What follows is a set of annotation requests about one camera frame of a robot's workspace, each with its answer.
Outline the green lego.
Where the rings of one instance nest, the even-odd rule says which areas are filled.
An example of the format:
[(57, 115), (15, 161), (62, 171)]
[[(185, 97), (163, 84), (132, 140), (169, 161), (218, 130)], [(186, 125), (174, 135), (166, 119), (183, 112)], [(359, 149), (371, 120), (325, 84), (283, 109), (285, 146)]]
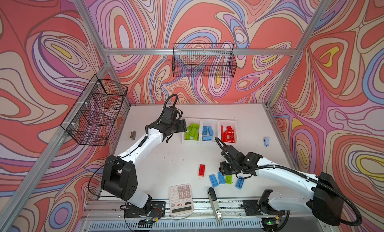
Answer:
[(199, 133), (198, 132), (195, 133), (193, 140), (194, 141), (198, 141), (199, 140)]

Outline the red lego brick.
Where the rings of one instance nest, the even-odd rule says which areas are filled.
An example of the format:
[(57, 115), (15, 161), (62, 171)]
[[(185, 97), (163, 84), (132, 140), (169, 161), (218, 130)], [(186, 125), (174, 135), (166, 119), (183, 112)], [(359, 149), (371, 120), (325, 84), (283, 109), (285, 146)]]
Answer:
[(203, 165), (203, 164), (199, 165), (199, 176), (200, 177), (204, 177), (205, 176), (205, 168), (206, 168), (205, 165)]

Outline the green lego brick glossy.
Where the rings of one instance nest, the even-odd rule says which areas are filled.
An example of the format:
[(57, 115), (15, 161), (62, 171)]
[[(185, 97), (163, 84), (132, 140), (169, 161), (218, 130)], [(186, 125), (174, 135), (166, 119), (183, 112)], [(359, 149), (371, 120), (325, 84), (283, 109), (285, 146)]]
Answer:
[(198, 132), (198, 130), (195, 129), (195, 128), (192, 128), (192, 129), (190, 130), (190, 137), (194, 137), (194, 135), (195, 135), (196, 132)]

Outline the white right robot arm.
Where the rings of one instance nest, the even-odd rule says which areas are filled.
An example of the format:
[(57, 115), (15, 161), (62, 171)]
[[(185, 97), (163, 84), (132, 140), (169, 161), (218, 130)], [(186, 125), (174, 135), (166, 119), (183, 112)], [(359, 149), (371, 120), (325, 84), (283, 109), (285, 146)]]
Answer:
[(311, 212), (318, 220), (330, 226), (344, 224), (357, 227), (362, 224), (363, 218), (359, 209), (343, 194), (330, 174), (303, 173), (279, 165), (257, 153), (249, 152), (244, 155), (219, 138), (215, 138), (215, 141), (225, 158), (219, 167), (223, 175), (236, 175), (240, 181), (261, 177), (295, 190), (294, 195), (281, 195), (273, 199), (270, 198), (273, 190), (265, 190), (259, 199), (259, 207), (264, 214), (270, 211), (303, 211)]

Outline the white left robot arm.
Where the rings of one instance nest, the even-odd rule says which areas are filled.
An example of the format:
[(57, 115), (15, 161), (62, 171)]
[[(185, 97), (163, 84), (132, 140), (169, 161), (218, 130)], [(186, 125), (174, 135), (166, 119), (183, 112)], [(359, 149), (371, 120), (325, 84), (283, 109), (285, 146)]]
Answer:
[(150, 203), (150, 195), (139, 189), (136, 166), (162, 142), (168, 142), (176, 133), (187, 131), (183, 112), (175, 106), (164, 107), (160, 116), (146, 125), (145, 134), (129, 149), (118, 156), (106, 159), (101, 189), (144, 209)]

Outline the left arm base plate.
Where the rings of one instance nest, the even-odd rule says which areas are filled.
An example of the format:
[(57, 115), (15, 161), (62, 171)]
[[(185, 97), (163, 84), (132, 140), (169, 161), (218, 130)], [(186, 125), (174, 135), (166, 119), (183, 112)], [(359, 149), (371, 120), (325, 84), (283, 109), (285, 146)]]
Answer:
[(143, 208), (130, 203), (120, 206), (125, 218), (154, 218), (160, 219), (165, 215), (165, 201), (150, 201)]

